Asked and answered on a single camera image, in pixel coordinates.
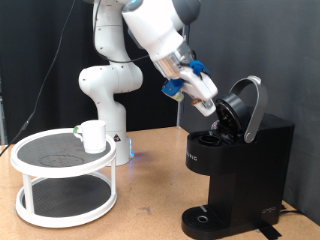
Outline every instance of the white round stand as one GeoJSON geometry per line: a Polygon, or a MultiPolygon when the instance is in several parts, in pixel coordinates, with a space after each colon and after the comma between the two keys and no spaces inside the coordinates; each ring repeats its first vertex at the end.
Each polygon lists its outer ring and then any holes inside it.
{"type": "Polygon", "coordinates": [[[19,216],[37,226],[65,228],[107,213],[117,200],[116,144],[109,136],[107,145],[103,153],[87,154],[71,128],[37,133],[18,142],[10,160],[23,174],[24,187],[16,199],[19,216]],[[96,172],[108,164],[111,180],[96,172]]]}

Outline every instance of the cup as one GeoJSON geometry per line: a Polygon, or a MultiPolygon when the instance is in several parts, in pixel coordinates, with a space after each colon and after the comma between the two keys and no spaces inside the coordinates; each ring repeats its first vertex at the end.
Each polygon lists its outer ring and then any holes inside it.
{"type": "Polygon", "coordinates": [[[102,120],[90,120],[75,126],[73,134],[83,142],[86,153],[97,154],[106,150],[106,123],[102,120]]]}

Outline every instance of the table surface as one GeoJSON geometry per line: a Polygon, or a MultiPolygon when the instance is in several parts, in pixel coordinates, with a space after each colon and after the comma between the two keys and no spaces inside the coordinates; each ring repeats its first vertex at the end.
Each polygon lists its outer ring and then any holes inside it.
{"type": "MultiPolygon", "coordinates": [[[[181,230],[181,215],[207,203],[209,177],[186,167],[187,135],[179,127],[129,132],[135,157],[117,167],[115,206],[91,223],[67,229],[31,226],[17,216],[16,196],[23,182],[21,173],[10,164],[10,147],[0,159],[0,238],[189,239],[181,230]]],[[[110,167],[100,170],[108,176],[110,171],[110,167]]],[[[283,215],[274,227],[283,235],[281,240],[320,239],[319,226],[303,215],[283,215]]],[[[257,230],[224,239],[266,240],[257,230]]]]}

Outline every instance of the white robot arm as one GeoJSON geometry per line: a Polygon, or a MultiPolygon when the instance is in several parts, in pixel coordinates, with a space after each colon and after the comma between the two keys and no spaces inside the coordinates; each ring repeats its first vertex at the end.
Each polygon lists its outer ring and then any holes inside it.
{"type": "Polygon", "coordinates": [[[98,118],[106,122],[107,133],[116,140],[117,165],[127,163],[132,154],[126,136],[126,110],[114,101],[113,95],[139,89],[143,79],[141,70],[126,52],[122,16],[135,40],[168,79],[162,91],[177,101],[182,101],[182,92],[186,92],[204,116],[215,111],[211,99],[217,95],[217,88],[177,32],[197,18],[199,0],[84,1],[94,4],[94,44],[110,65],[84,69],[79,85],[95,102],[98,118]]]}
{"type": "Polygon", "coordinates": [[[191,49],[177,32],[198,17],[200,6],[199,0],[132,0],[123,7],[122,15],[137,42],[169,80],[163,92],[177,101],[186,92],[194,99],[193,105],[209,116],[215,111],[211,99],[218,90],[208,75],[191,68],[201,63],[194,62],[191,49]]]}

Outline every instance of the black coffee maker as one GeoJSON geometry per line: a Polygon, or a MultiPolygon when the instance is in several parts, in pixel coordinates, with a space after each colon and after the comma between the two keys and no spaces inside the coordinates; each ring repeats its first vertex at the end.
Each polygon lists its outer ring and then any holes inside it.
{"type": "Polygon", "coordinates": [[[258,77],[242,79],[216,101],[214,129],[188,136],[187,167],[210,176],[208,204],[182,215],[189,237],[219,239],[278,223],[294,125],[265,114],[267,102],[258,77]],[[254,109],[238,97],[249,84],[257,89],[254,109]]]}

